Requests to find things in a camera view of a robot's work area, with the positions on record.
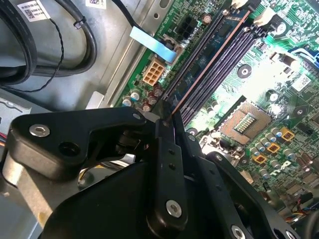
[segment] cable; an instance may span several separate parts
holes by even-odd
[[[0,1],[0,19],[8,26],[22,48],[25,66],[0,67],[0,84],[15,85],[27,80],[37,64],[37,52],[32,34],[10,1]]]
[[[129,22],[129,24],[133,27],[137,27],[138,29],[142,30],[143,32],[145,32],[133,19],[132,15],[129,13],[129,11],[126,9],[126,7],[124,6],[124,4],[120,1],[120,0],[112,0],[112,2],[114,2],[116,4],[116,6],[118,6],[118,8],[121,10],[121,12],[124,14],[124,16],[126,17],[127,21]]]
[[[58,31],[59,38],[60,38],[60,43],[61,43],[61,58],[60,58],[60,61],[59,61],[58,65],[57,65],[57,67],[54,70],[54,73],[50,77],[50,79],[42,87],[40,87],[39,89],[31,90],[31,91],[18,90],[18,89],[12,88],[10,86],[4,86],[3,88],[8,89],[10,91],[20,92],[20,93],[22,93],[22,92],[24,92],[24,93],[34,93],[34,92],[38,92],[38,91],[43,90],[45,87],[47,87],[51,83],[51,81],[55,77],[56,73],[59,71],[60,66],[61,66],[61,64],[63,62],[63,59],[64,59],[64,45],[63,45],[63,39],[62,39],[62,34],[61,34],[61,31],[60,31],[60,28],[58,27],[58,25],[55,23],[54,20],[50,19],[50,21],[53,23],[53,25],[55,26],[56,30]]]
[[[74,19],[74,26],[77,29],[82,28],[86,37],[86,52],[83,60],[75,67],[60,67],[56,72],[55,66],[36,65],[36,47],[32,35],[27,28],[23,18],[9,1],[0,1],[0,18],[6,23],[9,29],[14,33],[22,46],[24,57],[26,59],[25,66],[18,67],[0,67],[0,84],[14,85],[25,81],[31,74],[35,76],[50,77],[66,77],[81,74],[89,70],[95,63],[97,58],[97,43],[86,18],[71,0],[55,0],[60,4]]]
[[[74,5],[71,0],[55,0],[60,4],[76,21],[81,23],[85,38],[86,38],[86,52],[83,60],[73,68],[61,67],[59,72],[56,73],[56,77],[66,77],[71,75],[81,74],[88,71],[95,63],[97,58],[97,43],[94,34],[88,25],[85,16],[82,15],[80,10]],[[35,76],[51,76],[55,71],[55,67],[51,66],[37,66],[33,75]]]

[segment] white sticker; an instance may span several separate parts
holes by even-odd
[[[18,8],[23,12],[29,21],[40,21],[50,19],[50,15],[45,10],[40,0],[28,1],[18,5]]]
[[[297,79],[291,86],[296,89],[296,91],[300,92],[305,88],[311,80],[307,76],[301,76]]]
[[[106,0],[85,0],[85,5],[100,9],[106,9]]]

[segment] green circuit board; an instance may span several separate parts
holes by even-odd
[[[201,16],[205,13],[211,14],[213,17],[220,8],[223,6],[225,0],[175,0],[170,10],[168,11],[164,21],[161,23],[158,31],[156,32],[154,38],[157,40],[164,39],[164,35],[171,37],[172,39],[177,39],[178,34],[175,32],[177,26],[185,19],[185,17],[190,16],[197,20],[197,26],[186,41],[183,41],[182,47],[184,52],[179,57],[178,61],[173,65],[167,65],[164,73],[159,79],[163,89],[169,85],[170,81],[173,79],[176,72],[180,69],[183,62],[192,52],[194,46],[196,45],[198,39],[205,32],[207,25],[202,24]],[[131,75],[125,89],[123,90],[121,96],[119,97],[116,107],[122,106],[123,97],[129,96],[130,92],[137,89],[141,93],[139,102],[135,102],[135,107],[138,108],[142,103],[143,99],[147,99],[147,93],[152,90],[152,86],[145,84],[142,79],[143,75],[149,66],[154,53],[150,50],[146,50],[141,60],[139,61],[137,67],[135,68],[133,74]]]
[[[282,32],[267,36],[250,49],[186,129],[195,128],[201,131],[215,128],[218,132],[220,123],[229,123],[227,119],[233,117],[232,113],[240,106],[238,104],[236,107],[236,102],[244,96],[245,102],[250,102],[269,115],[271,122],[246,144],[239,144],[233,138],[222,134],[221,137],[226,141],[245,148],[245,155],[239,160],[236,168],[239,171],[245,170],[252,176],[252,185],[258,191],[265,191],[263,183],[267,182],[270,187],[276,188],[281,196],[287,194],[287,190],[291,188],[288,192],[297,196],[306,188],[313,189],[319,185],[319,124],[315,120],[319,112],[319,79],[316,74],[302,67],[302,64],[286,74],[286,66],[271,58],[274,53],[286,54],[290,49],[305,45],[313,51],[319,50],[319,15],[303,0],[263,0],[254,14],[258,15],[274,2],[274,11],[284,20]],[[238,71],[243,65],[252,68],[251,75],[245,79],[238,76]],[[269,101],[267,93],[270,90],[278,96],[275,102]],[[208,112],[207,109],[213,104],[214,111]],[[311,133],[305,133],[305,129],[302,128],[304,125]],[[268,150],[263,152],[262,155],[267,159],[264,163],[252,160],[250,149],[265,138],[271,129],[283,127],[292,132],[294,138],[290,141],[277,138],[276,144],[280,149],[275,153]],[[306,152],[314,163],[308,165],[305,171],[295,159],[287,158],[284,154],[287,149],[296,154],[296,157]],[[272,160],[277,160],[281,166],[283,165],[280,170],[275,171],[270,164]],[[267,180],[260,175],[263,168],[270,174]]]

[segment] silver screw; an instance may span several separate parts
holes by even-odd
[[[42,124],[34,124],[29,128],[29,132],[36,137],[47,137],[50,134],[50,129]]]
[[[181,207],[174,200],[168,200],[166,202],[166,210],[172,217],[180,218],[181,216]]]
[[[191,134],[188,136],[188,138],[189,138],[191,141],[196,141],[196,138],[195,138],[193,135],[191,135]]]
[[[227,16],[229,14],[229,11],[227,9],[224,9],[222,13],[224,16]]]
[[[138,114],[133,114],[133,117],[136,118],[136,119],[138,119],[138,120],[141,119],[141,117],[140,117]]]
[[[290,239],[296,239],[296,237],[290,231],[286,231],[286,234]]]
[[[218,154],[215,154],[216,158],[219,160],[219,161],[222,161],[222,157],[220,157]]]
[[[233,232],[233,235],[236,239],[245,239],[244,232],[236,225],[231,226],[231,231]]]
[[[244,150],[243,146],[237,146],[237,148],[236,148],[236,151],[237,151],[237,152],[241,152],[241,151],[243,151],[243,150]]]

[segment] ram slot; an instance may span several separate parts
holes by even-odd
[[[188,124],[192,120],[256,41],[256,36],[250,32],[241,31],[235,37],[231,45],[209,70],[208,74],[190,94],[190,97],[181,108],[185,124]]]
[[[220,13],[216,17],[215,21],[209,26],[209,29],[207,30],[205,35],[200,39],[195,50],[188,57],[185,63],[181,66],[180,71],[178,71],[178,73],[175,75],[174,80],[170,83],[167,90],[162,94],[161,96],[162,100],[167,100],[171,96],[172,92],[175,91],[179,82],[185,77],[190,67],[192,67],[192,65],[194,64],[196,58],[200,55],[200,53],[206,47],[207,43],[210,41],[212,36],[216,34],[217,30],[222,26],[224,22],[225,22],[225,16],[222,13]]]

